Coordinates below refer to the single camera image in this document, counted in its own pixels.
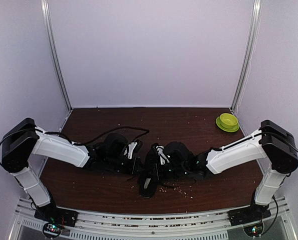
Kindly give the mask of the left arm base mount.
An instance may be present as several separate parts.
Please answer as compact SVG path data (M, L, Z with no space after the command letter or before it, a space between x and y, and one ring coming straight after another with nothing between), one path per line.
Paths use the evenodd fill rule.
M57 209L55 216L46 217L40 210L35 210L35 218L44 220L46 223L42 227L43 235L48 239L55 239L61 235L66 227L74 227L78 213L68 209Z

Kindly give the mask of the black sneaker shoe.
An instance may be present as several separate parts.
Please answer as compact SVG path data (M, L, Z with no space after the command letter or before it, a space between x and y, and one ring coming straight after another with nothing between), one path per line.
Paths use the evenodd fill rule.
M148 151L145 156L144 170L138 178L139 194L146 199L154 196L157 189L157 182L162 176L162 166L152 162L152 150Z

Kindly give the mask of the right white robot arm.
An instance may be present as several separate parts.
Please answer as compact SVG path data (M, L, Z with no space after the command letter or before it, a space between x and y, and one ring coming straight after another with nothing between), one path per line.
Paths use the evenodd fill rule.
M283 180L298 167L293 135L270 120L262 121L259 129L238 141L212 147L198 155L193 155L183 143L175 141L166 146L154 144L152 150L157 157L157 170L168 176L188 175L197 180L249 161L269 159L270 167L255 190L253 204L245 210L250 221L257 220L264 213L264 206L270 203Z

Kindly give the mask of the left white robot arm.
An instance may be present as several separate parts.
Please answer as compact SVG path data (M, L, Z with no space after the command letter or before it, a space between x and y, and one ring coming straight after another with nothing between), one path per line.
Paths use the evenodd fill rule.
M26 118L0 141L0 165L16 178L35 205L41 208L41 214L48 221L56 222L61 212L32 169L30 156L45 156L88 171L135 175L140 164L135 154L143 143L139 139L128 141L116 129L102 135L105 137L103 142L74 142L62 133L45 131L36 126L32 118Z

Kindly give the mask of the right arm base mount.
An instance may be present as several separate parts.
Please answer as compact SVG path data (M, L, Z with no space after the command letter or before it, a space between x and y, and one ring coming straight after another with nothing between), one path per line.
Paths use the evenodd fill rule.
M244 233L252 238L260 237L264 233L263 219L270 216L271 212L269 210L251 212L248 207L230 210L228 212L231 226L242 225Z

